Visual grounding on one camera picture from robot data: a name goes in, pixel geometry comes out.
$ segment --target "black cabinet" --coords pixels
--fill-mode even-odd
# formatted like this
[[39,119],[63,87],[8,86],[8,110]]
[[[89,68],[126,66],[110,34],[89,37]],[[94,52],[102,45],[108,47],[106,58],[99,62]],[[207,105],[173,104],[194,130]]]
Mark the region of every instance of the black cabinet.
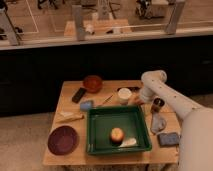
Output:
[[0,115],[54,111],[63,81],[163,69],[186,95],[213,92],[213,36],[0,51]]

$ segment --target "dark red plate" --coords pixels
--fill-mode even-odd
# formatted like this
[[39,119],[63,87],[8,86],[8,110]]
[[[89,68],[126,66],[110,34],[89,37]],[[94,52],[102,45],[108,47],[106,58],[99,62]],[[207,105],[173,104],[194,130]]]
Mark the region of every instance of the dark red plate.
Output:
[[78,135],[75,129],[70,126],[61,126],[50,134],[48,148],[55,155],[65,155],[71,153],[77,143]]

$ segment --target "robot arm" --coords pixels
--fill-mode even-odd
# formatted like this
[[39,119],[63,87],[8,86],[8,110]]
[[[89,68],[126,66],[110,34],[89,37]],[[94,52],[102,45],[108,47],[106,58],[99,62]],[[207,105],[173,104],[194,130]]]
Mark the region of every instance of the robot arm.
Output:
[[164,83],[166,79],[164,71],[145,72],[141,100],[149,102],[157,94],[183,120],[179,171],[213,171],[213,109],[170,88]]

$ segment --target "green tray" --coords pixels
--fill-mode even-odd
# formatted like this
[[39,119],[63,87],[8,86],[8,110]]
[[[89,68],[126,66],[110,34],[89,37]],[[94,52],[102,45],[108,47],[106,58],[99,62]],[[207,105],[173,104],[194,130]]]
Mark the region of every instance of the green tray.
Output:
[[[112,143],[109,138],[112,128],[115,127],[121,128],[125,134],[122,144],[119,145]],[[135,143],[125,145],[130,139]],[[89,110],[87,118],[88,154],[149,151],[151,148],[146,122],[140,107],[118,106]]]

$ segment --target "small bowl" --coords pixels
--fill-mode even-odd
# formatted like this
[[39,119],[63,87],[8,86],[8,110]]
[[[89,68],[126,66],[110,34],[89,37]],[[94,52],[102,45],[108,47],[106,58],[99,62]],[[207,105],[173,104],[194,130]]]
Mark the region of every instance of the small bowl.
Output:
[[84,78],[83,86],[89,93],[97,93],[102,88],[102,78],[98,75],[89,75]]

